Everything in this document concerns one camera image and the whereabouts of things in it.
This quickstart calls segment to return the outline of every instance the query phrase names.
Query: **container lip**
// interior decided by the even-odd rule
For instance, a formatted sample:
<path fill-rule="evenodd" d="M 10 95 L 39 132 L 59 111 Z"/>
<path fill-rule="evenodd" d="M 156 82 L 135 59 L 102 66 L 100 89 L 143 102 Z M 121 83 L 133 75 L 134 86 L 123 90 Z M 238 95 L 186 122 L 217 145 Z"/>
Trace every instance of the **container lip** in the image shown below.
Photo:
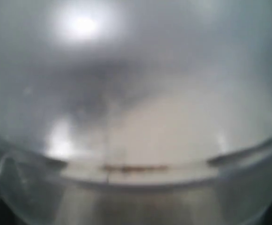
<path fill-rule="evenodd" d="M 218 182 L 226 182 L 237 176 L 249 173 L 256 167 L 266 166 L 267 163 L 272 161 L 272 138 L 270 138 L 258 146 L 243 149 L 233 154 L 215 157 L 204 162 L 194 162 L 184 168 L 170 169 L 172 173 L 176 173 L 179 169 L 179 172 L 182 174 L 195 173 L 197 169 L 202 170 L 203 172 L 197 177 L 190 176 L 187 178 L 184 175 L 183 179 L 178 179 L 178 181 L 167 181 L 164 179 L 158 182 L 130 183 L 124 180 L 114 182 L 112 179 L 109 179 L 109 176 L 106 176 L 105 180 L 100 181 L 63 176 L 60 174 L 59 169 L 66 166 L 67 162 L 52 160 L 41 154 L 20 149 L 18 146 L 10 143 L 0 142 L 0 151 L 6 151 L 5 149 L 8 149 L 9 153 L 14 153 L 13 156 L 16 157 L 15 160 L 19 160 L 19 163 L 23 160 L 25 165 L 36 169 L 36 171 L 41 173 L 43 179 L 48 182 L 105 191 L 172 191 L 173 189 L 186 187 L 215 185 Z"/>

